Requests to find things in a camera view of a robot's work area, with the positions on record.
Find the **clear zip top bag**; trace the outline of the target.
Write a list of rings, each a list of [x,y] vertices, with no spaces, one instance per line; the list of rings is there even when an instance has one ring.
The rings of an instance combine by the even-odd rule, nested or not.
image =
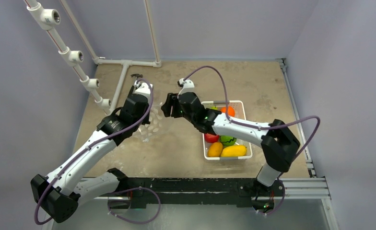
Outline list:
[[[149,142],[155,136],[165,134],[169,131],[172,121],[164,116],[161,106],[163,102],[154,104],[151,107],[149,118],[149,124],[141,124],[132,137],[138,138],[142,142]]]

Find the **orange fruit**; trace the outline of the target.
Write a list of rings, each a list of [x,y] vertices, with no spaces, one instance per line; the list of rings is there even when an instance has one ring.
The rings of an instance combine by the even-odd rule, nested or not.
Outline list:
[[[231,106],[224,106],[224,107],[221,107],[220,108],[220,111],[222,112],[222,113],[227,113],[229,116],[235,116],[235,110],[234,110],[234,108],[232,108]]]

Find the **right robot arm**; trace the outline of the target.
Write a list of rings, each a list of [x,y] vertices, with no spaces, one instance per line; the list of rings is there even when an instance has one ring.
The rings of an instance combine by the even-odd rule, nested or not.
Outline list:
[[[203,134],[231,136],[262,148],[266,162],[254,182],[260,195],[271,191],[275,180],[289,171],[300,148],[299,140],[283,121],[256,123],[228,118],[221,111],[206,108],[193,92],[169,93],[161,110],[165,117],[185,118]]]

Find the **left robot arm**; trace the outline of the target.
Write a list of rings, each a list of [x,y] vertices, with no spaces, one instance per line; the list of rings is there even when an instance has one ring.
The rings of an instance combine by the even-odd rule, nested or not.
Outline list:
[[[122,196],[128,183],[120,170],[110,170],[96,179],[82,181],[85,174],[106,154],[130,138],[140,125],[149,121],[153,105],[153,85],[135,83],[122,107],[104,117],[87,141],[64,163],[46,176],[37,174],[30,182],[36,207],[34,222],[44,225],[66,221],[78,206],[103,194]]]

